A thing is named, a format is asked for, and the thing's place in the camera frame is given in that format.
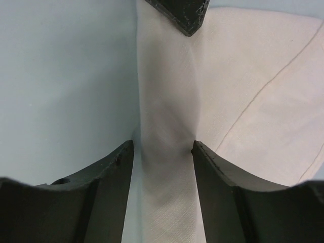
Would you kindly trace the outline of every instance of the black plastic part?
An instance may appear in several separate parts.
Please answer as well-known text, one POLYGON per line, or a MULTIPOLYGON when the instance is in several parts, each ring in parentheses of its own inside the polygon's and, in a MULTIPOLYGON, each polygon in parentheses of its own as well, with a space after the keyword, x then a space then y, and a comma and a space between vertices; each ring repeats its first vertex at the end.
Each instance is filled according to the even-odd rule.
POLYGON ((278 185, 197 141, 192 154, 207 243, 324 242, 323 181, 278 185))
POLYGON ((133 157, 127 141, 52 185, 0 178, 0 242, 120 243, 133 157))
POLYGON ((146 0, 168 17, 186 36, 192 36, 203 24, 209 0, 146 0))

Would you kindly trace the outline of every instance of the white cloth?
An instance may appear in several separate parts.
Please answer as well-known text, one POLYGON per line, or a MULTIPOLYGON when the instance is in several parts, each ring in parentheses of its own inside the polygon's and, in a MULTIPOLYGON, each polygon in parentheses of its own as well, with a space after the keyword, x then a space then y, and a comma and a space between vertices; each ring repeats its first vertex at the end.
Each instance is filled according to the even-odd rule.
POLYGON ((290 14, 209 9, 185 37, 138 0, 143 242, 204 242, 194 139, 293 185, 324 161, 324 28, 290 14))

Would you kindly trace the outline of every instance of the cloth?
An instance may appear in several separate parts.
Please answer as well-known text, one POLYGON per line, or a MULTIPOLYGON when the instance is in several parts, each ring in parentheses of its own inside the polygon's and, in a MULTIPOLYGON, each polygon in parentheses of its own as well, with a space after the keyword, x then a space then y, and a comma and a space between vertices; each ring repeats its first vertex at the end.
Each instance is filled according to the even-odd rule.
POLYGON ((185 37, 137 1, 143 242, 204 242, 195 139, 264 179, 294 185, 324 161, 319 19, 209 9, 185 37))

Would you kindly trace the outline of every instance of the fabric texture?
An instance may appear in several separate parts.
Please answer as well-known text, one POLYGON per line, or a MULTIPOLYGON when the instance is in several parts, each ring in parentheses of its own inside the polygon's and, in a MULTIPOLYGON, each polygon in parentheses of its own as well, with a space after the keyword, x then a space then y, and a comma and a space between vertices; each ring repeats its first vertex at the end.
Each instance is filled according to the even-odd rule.
POLYGON ((204 242, 195 139, 294 185, 324 161, 324 28, 310 17, 209 9, 185 37, 137 1, 145 243, 204 242))

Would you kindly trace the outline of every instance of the beige fabric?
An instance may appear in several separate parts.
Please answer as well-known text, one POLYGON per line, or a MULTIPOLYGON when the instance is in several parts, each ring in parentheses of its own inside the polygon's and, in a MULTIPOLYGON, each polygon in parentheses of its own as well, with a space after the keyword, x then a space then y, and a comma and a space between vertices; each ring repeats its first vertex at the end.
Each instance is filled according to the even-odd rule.
POLYGON ((324 161, 322 21, 209 9, 188 38, 144 0, 137 7, 143 241, 201 243, 194 139, 285 185, 324 161))

